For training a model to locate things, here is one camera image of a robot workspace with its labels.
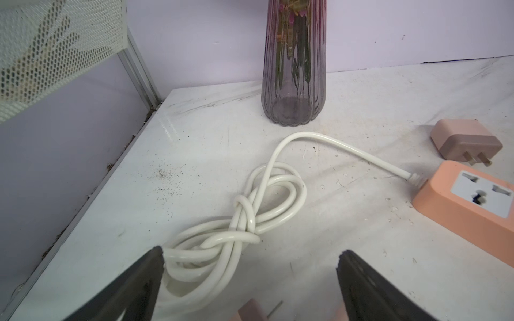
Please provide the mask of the pink dual USB charger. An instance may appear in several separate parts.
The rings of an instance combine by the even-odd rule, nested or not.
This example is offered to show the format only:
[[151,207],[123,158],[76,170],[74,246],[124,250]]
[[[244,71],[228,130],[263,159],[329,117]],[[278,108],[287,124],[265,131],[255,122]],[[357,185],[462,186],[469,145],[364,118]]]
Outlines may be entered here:
[[490,166],[491,159],[503,148],[500,140],[475,119],[441,119],[430,138],[443,159],[470,166]]

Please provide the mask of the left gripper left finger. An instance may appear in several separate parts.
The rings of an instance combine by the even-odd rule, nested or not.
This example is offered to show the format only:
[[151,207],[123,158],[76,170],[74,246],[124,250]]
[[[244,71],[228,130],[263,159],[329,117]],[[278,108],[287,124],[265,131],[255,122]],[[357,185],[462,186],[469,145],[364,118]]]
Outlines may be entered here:
[[163,249],[156,246],[66,319],[151,320],[163,272]]

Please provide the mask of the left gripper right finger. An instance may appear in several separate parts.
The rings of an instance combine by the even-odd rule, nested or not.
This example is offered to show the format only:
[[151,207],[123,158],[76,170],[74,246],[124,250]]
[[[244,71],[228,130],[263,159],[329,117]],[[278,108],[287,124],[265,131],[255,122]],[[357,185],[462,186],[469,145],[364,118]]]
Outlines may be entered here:
[[355,252],[344,251],[336,271],[349,320],[434,320]]

